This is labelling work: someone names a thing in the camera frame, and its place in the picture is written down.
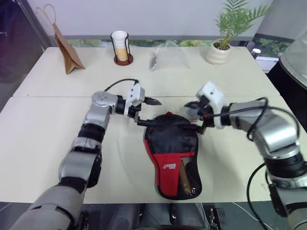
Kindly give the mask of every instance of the red base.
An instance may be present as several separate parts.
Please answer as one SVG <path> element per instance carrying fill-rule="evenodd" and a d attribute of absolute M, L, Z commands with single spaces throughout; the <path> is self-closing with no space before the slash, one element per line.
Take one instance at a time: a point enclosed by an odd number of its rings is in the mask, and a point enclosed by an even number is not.
<path fill-rule="evenodd" d="M 115 64 L 118 64 L 119 66 L 127 66 L 129 64 L 131 64 L 133 62 L 133 56 L 131 54 L 129 54 L 128 56 L 128 60 L 126 61 L 120 61 L 117 56 L 115 55 L 114 57 L 114 62 Z"/>

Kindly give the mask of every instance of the brown paper bag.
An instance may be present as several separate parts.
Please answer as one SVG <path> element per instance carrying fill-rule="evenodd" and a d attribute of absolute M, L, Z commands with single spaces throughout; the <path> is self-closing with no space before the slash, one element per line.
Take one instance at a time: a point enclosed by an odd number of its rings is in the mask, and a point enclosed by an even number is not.
<path fill-rule="evenodd" d="M 54 22 L 52 23 L 49 19 L 47 12 L 46 12 L 46 6 L 50 6 L 54 11 Z M 46 16 L 48 21 L 52 24 L 53 30 L 54 30 L 54 36 L 57 44 L 59 45 L 59 49 L 62 52 L 62 55 L 64 57 L 64 63 L 65 63 L 65 71 L 66 74 L 69 74 L 74 68 L 78 69 L 85 69 L 82 62 L 80 61 L 78 54 L 76 50 L 66 41 L 60 30 L 58 29 L 56 25 L 56 13 L 55 9 L 51 4 L 46 4 L 43 7 L 43 10 L 39 7 L 36 8 L 36 10 L 42 11 L 42 13 Z"/>

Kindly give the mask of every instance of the black wire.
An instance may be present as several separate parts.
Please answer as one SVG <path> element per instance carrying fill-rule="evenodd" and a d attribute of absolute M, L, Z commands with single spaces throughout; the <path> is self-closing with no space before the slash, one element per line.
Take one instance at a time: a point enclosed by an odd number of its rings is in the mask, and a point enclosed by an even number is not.
<path fill-rule="evenodd" d="M 260 225 L 263 227 L 263 229 L 268 230 L 267 226 L 265 226 L 265 224 L 263 223 L 262 219 L 260 218 L 260 216 L 259 216 L 259 215 L 257 214 L 257 212 L 255 211 L 253 205 L 251 204 L 250 197 L 249 197 L 249 188 L 250 188 L 251 181 L 253 180 L 255 174 L 256 174 L 263 166 L 265 166 L 265 163 L 262 163 L 261 165 L 259 165 L 259 166 L 253 171 L 253 173 L 251 174 L 251 176 L 249 177 L 248 185 L 247 185 L 247 188 L 246 188 L 246 196 L 247 196 L 247 198 L 248 198 L 248 205 L 249 205 L 249 207 L 250 207 L 250 210 L 253 212 L 253 214 L 255 215 L 255 217 L 257 218 L 257 220 L 259 221 Z"/>
<path fill-rule="evenodd" d="M 204 114 L 208 117 L 216 117 L 216 116 L 237 114 L 237 113 L 246 112 L 246 111 L 250 111 L 250 110 L 263 109 L 264 107 L 265 107 L 265 105 L 264 106 L 254 106 L 254 107 L 249 107 L 249 108 L 244 108 L 244 109 L 238 109 L 238 110 L 233 110 L 233 111 L 220 113 L 220 114 L 209 114 L 209 113 L 204 113 Z M 299 123 L 298 123 L 296 117 L 292 113 L 288 112 L 285 109 L 278 108 L 278 107 L 275 107 L 275 106 L 267 106 L 266 109 L 278 110 L 278 111 L 282 111 L 282 112 L 288 114 L 295 122 L 297 137 L 300 136 Z"/>
<path fill-rule="evenodd" d="M 112 85 L 110 85 L 109 87 L 107 87 L 107 88 L 105 89 L 105 91 L 108 91 L 108 90 L 111 89 L 114 85 L 116 85 L 116 84 L 118 84 L 118 83 L 120 83 L 120 82 L 122 82 L 122 81 L 134 81 L 134 84 L 139 83 L 139 80 L 137 80 L 137 79 L 125 78 L 125 79 L 121 79 L 121 80 L 118 80 L 118 81 L 114 82 Z"/>
<path fill-rule="evenodd" d="M 251 125 L 251 127 L 248 129 L 248 132 L 246 134 L 247 138 L 250 140 L 250 141 L 254 141 L 253 138 L 250 137 L 250 134 L 251 132 L 256 128 L 256 125 L 259 123 L 259 121 L 261 120 L 261 118 L 263 117 L 265 111 L 267 110 L 268 108 L 268 104 L 269 104 L 269 100 L 268 98 L 266 97 L 260 97 L 257 99 L 257 101 L 260 101 L 260 100 L 265 100 L 265 103 L 264 103 L 264 106 L 262 108 L 262 112 L 261 114 L 257 117 L 256 121 Z"/>
<path fill-rule="evenodd" d="M 297 225 L 297 226 L 295 227 L 294 230 L 298 229 L 299 226 L 302 226 L 303 224 L 306 224 L 306 223 L 307 223 L 307 221 L 304 221 L 303 223 L 300 223 L 299 225 Z"/>
<path fill-rule="evenodd" d="M 254 106 L 254 107 L 249 107 L 249 108 L 244 108 L 244 109 L 237 109 L 237 110 L 234 110 L 234 111 L 224 112 L 224 113 L 220 113 L 220 114 L 208 114 L 208 113 L 204 113 L 204 114 L 207 115 L 208 117 L 216 117 L 216 116 L 237 114 L 237 113 L 261 109 L 261 108 L 263 108 L 263 106 Z"/>
<path fill-rule="evenodd" d="M 268 185 L 270 184 L 267 171 L 265 171 L 265 181 L 267 182 Z"/>

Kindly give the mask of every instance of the cup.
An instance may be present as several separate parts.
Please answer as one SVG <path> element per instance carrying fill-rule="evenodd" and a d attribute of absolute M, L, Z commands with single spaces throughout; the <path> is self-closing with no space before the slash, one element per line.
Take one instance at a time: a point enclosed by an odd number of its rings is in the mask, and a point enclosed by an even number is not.
<path fill-rule="evenodd" d="M 115 53 L 117 55 L 117 58 L 120 61 L 127 61 L 128 60 L 128 52 L 126 50 L 126 47 L 128 47 L 128 33 L 126 31 L 118 30 L 114 31 L 111 34 L 111 37 L 113 39 L 113 44 L 115 47 Z"/>

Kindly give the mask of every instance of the red fabric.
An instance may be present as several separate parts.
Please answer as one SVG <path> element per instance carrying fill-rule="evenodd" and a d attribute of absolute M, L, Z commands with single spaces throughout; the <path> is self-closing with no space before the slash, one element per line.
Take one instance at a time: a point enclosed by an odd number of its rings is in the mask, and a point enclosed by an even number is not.
<path fill-rule="evenodd" d="M 158 163 L 155 161 L 153 155 L 152 155 L 152 152 L 150 151 L 150 148 L 149 148 L 149 144 L 148 144 L 148 140 L 145 140 L 144 142 L 145 144 L 145 148 L 147 150 L 147 153 L 149 155 L 149 158 L 152 160 L 153 164 L 154 164 L 154 167 L 155 167 L 155 171 L 156 171 L 156 176 L 157 176 L 157 185 L 159 186 L 159 182 L 160 182 L 160 175 L 159 175 L 159 166 L 158 166 Z"/>
<path fill-rule="evenodd" d="M 160 189 L 167 196 L 176 196 L 178 191 L 180 159 L 193 156 L 194 152 L 157 153 L 153 157 L 158 164 Z"/>

